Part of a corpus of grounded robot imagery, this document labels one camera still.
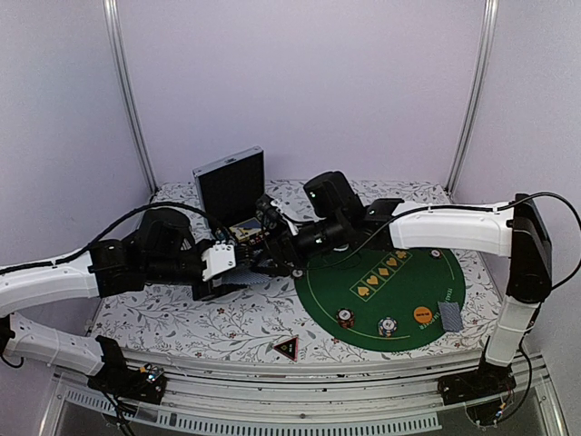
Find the dealt blue checkered cards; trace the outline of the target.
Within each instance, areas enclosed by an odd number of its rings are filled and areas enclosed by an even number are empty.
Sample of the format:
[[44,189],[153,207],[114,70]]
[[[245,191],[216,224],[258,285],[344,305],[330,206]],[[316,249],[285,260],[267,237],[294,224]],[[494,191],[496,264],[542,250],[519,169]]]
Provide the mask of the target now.
[[464,328],[457,302],[438,302],[442,328],[445,332],[461,332]]

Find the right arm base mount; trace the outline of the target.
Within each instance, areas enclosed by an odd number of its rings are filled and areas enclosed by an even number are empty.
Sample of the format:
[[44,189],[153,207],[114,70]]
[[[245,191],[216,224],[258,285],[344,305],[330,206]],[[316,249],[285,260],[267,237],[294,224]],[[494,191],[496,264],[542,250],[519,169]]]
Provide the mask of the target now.
[[470,420],[480,426],[491,426],[503,415],[506,404],[501,393],[517,387],[511,365],[500,367],[480,362],[475,370],[445,375],[438,379],[438,393],[445,405],[466,403],[494,396],[495,400],[468,406]]

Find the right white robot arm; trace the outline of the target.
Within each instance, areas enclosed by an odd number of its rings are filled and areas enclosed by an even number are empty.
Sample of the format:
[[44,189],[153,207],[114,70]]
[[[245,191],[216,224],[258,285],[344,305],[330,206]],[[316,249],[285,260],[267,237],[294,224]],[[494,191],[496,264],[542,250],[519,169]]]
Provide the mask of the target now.
[[268,232],[270,257],[288,273],[312,272],[310,259],[339,248],[391,252],[468,250],[510,259],[509,280],[495,330],[469,388],[488,396],[501,385],[540,305],[557,288],[552,243],[533,195],[508,203],[460,205],[378,199],[365,206],[341,172],[326,172],[304,186],[317,221],[297,222],[262,195],[256,216]]

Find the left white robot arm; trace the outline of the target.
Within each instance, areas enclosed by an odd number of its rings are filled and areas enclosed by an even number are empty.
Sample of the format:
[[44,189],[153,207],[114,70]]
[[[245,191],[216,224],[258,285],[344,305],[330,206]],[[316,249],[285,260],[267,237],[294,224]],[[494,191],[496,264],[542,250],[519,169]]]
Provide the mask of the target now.
[[148,284],[199,285],[234,268],[235,238],[188,204],[150,203],[126,213],[83,248],[1,270],[1,357],[14,355],[99,374],[116,394],[135,385],[116,341],[77,336],[25,318],[49,302],[108,298]]

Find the orange big blind button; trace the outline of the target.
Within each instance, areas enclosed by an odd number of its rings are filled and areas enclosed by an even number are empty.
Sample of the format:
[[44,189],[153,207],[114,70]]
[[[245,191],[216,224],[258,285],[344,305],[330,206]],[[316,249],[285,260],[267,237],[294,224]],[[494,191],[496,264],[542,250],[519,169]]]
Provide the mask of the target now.
[[419,306],[414,309],[413,317],[419,324],[428,324],[433,320],[433,313],[428,307]]

